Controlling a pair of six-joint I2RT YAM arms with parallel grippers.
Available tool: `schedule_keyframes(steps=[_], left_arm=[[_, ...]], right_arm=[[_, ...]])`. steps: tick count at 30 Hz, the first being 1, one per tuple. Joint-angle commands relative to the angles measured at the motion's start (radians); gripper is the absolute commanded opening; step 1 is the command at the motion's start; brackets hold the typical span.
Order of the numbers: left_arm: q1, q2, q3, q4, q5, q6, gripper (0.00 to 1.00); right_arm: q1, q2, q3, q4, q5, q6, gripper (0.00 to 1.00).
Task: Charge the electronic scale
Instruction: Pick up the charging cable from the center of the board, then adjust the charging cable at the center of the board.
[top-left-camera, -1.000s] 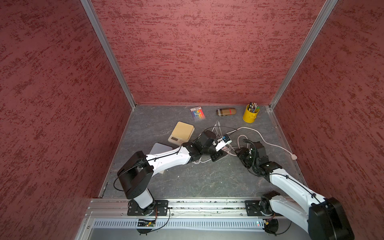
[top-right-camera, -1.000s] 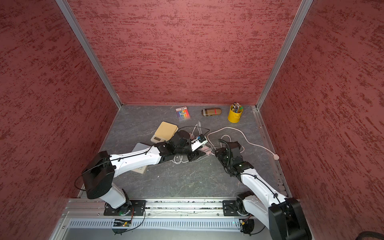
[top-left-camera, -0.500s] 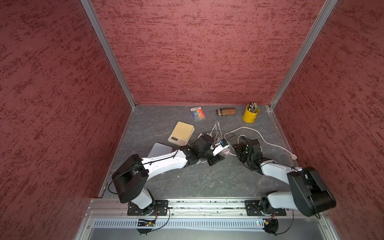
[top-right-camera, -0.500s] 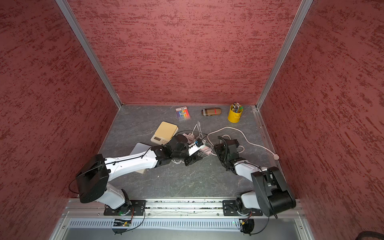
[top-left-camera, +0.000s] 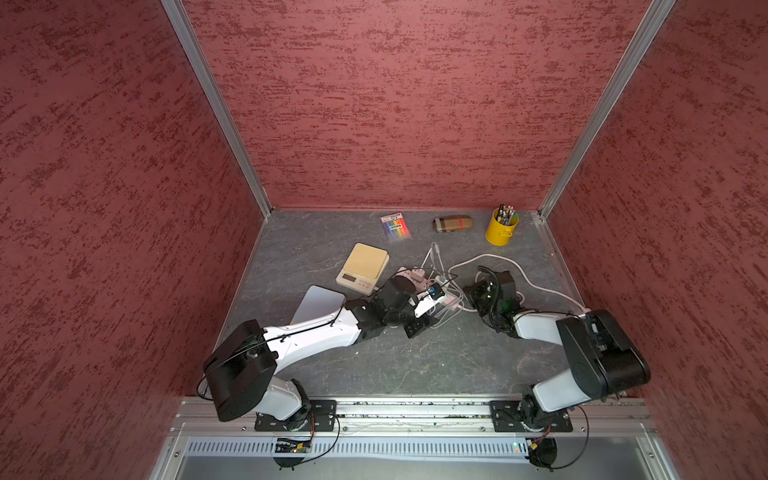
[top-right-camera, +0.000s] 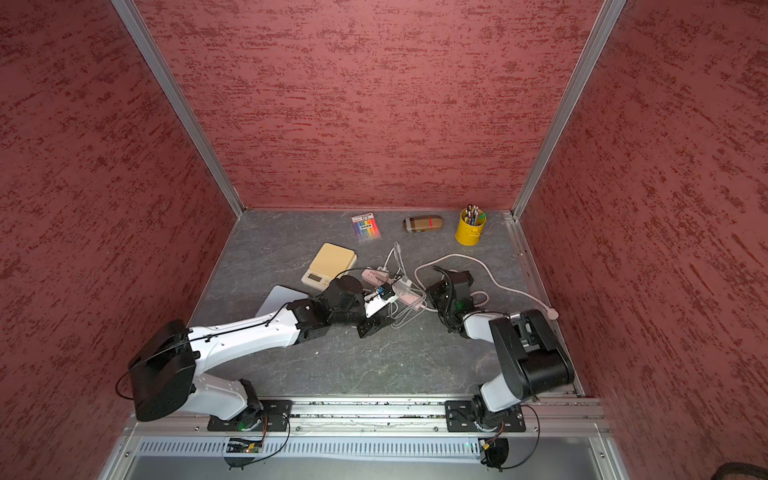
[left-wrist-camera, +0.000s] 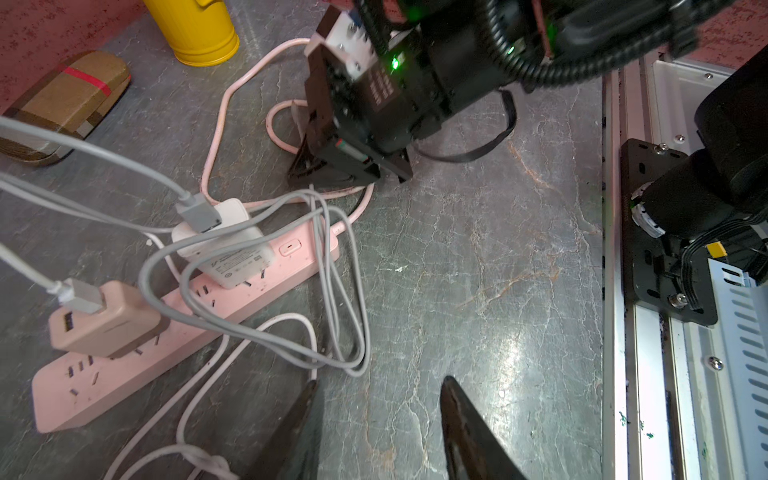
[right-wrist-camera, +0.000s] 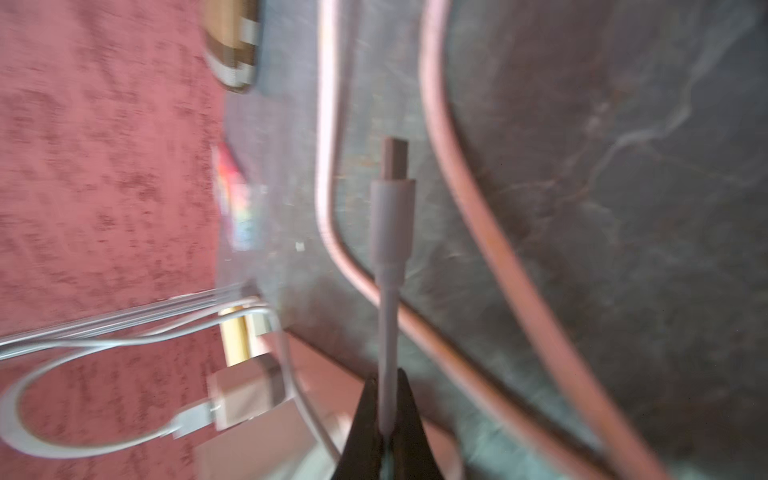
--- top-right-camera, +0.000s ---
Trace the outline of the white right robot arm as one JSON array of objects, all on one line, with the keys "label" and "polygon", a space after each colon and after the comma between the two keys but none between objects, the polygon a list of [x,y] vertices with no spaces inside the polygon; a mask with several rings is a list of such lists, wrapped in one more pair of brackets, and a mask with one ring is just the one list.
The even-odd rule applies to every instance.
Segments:
[{"label": "white right robot arm", "polygon": [[448,428],[520,430],[512,418],[524,401],[575,380],[571,360],[541,311],[483,310],[472,299],[469,272],[435,270],[441,280],[427,288],[427,297],[440,322],[451,333],[493,345],[500,365],[500,374],[480,385],[471,400],[446,403]]}]

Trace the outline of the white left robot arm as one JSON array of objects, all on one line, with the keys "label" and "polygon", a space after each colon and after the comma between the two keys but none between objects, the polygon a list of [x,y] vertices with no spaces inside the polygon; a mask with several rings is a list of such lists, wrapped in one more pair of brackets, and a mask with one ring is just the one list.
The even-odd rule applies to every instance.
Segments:
[{"label": "white left robot arm", "polygon": [[392,323],[387,308],[397,299],[392,282],[366,290],[357,278],[344,275],[322,293],[286,302],[263,316],[199,328],[171,321],[128,364],[135,417],[150,422],[183,411],[223,422],[253,421],[262,406],[252,383],[215,377],[212,369],[320,338],[335,325],[352,326],[365,338]]}]

